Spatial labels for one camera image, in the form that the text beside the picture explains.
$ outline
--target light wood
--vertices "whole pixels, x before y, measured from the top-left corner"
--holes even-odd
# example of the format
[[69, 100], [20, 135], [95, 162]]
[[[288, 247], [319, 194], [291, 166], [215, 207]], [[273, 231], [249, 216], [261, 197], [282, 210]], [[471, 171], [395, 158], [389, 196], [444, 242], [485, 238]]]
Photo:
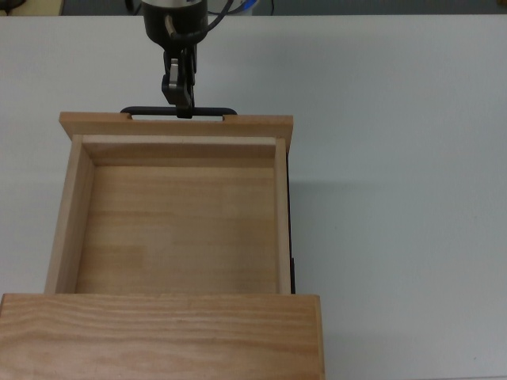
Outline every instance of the light wood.
[[95, 165], [273, 167], [273, 137], [85, 135]]
[[275, 226], [278, 272], [278, 293], [291, 293], [290, 235], [288, 220], [287, 151], [285, 141], [276, 139], [274, 162], [275, 178]]
[[73, 135], [172, 135], [278, 137], [291, 145], [292, 116], [224, 116], [223, 121], [134, 120], [127, 113], [62, 112], [60, 123]]
[[318, 298], [8, 294], [0, 378], [322, 380]]
[[98, 166], [77, 293], [276, 293], [273, 168]]
[[26, 0], [22, 6], [14, 8], [10, 16], [59, 16], [63, 0]]
[[67, 132], [127, 134], [70, 133], [47, 293], [290, 293], [288, 144], [273, 137], [282, 125], [290, 138], [286, 118], [61, 119]]
[[82, 136], [72, 138], [71, 155], [63, 185], [55, 240], [45, 293], [73, 293], [78, 274], [94, 166], [82, 147]]

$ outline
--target white table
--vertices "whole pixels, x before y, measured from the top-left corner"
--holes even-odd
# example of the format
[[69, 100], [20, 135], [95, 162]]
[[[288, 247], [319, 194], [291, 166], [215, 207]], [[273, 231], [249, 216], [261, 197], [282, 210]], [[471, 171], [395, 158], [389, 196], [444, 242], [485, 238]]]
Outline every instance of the white table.
[[[227, 18], [196, 101], [293, 114], [293, 253], [330, 380], [507, 376], [507, 19]], [[61, 110], [164, 105], [141, 17], [0, 22], [0, 293], [41, 292]]]

